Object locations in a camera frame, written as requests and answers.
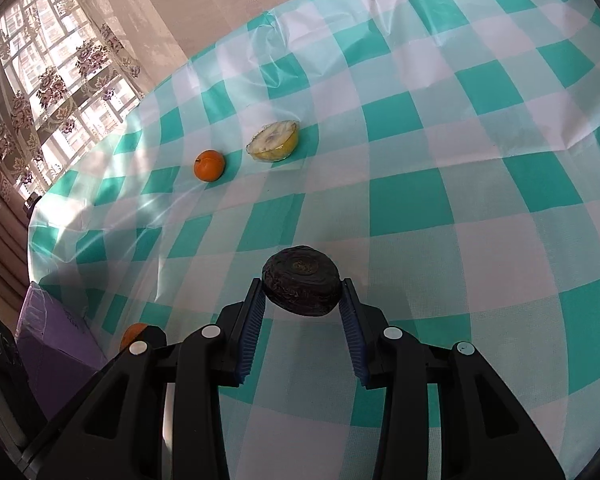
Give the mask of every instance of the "lace curtain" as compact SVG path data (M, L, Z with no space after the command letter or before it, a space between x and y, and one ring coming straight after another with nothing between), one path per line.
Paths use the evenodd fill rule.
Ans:
M173 37L152 0L87 1L93 12L103 17L127 51L139 61L142 72L136 81L143 91L148 92L153 89L187 62L189 56L183 52L181 45ZM191 15L187 7L189 6L178 6L177 13ZM192 27L191 22L187 22L183 27L193 28L196 37L208 37L208 31L204 33L200 27Z
M0 168L23 196L45 192L153 85L90 0L8 0Z

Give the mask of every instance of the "white circular cap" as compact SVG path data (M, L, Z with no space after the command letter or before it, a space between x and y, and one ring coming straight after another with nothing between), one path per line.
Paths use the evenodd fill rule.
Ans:
M141 353L146 352L147 348L148 347L144 341L134 341L131 343L131 345L129 345L129 351L133 355L140 355Z
M464 355L471 355L475 352L475 346L467 341L461 341L458 343L458 351Z
M402 337L402 330L400 330L397 326L388 326L382 333L387 339L400 339Z
M213 339L220 335L220 327L218 325L207 325L202 329L202 337Z

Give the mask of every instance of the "purple box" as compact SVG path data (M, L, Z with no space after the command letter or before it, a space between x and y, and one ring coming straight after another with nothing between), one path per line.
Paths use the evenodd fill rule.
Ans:
M29 386L47 419L107 362L86 323L34 282L15 339Z

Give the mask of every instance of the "plastic tablecloth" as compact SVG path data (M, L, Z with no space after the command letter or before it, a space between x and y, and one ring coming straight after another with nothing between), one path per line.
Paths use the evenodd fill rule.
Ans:
M251 160L288 119L292 156ZM207 185L191 166L210 148L226 170ZM138 320L182 340L311 245L421 341L472 341L574 478L600 446L600 10L291 0L147 95L29 236L32 279L109 356ZM370 478L383 395L356 382L337 311L269 304L251 375L221 392L232 478Z

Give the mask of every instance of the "window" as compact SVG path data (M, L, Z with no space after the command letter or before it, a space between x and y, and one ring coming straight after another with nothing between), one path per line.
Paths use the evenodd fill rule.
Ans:
M29 99L35 129L47 124L69 96L75 97L78 105L72 113L73 128L66 128L65 133L62 127L58 128L42 146L45 164L39 164L38 169L46 184L51 184L122 124L138 104L139 92L129 84L125 74L116 73L110 78L113 72L108 59L87 76L92 95L85 99L84 92L76 93L85 83L76 66L77 50L89 40L100 45L90 20L76 0L14 0L0 17L0 40L7 46L0 48L7 81L14 93L20 91ZM55 67L62 78L66 96L45 110L36 93L41 87L40 76L49 67ZM16 183L16 187L25 197L33 191L44 191L35 180L25 185Z

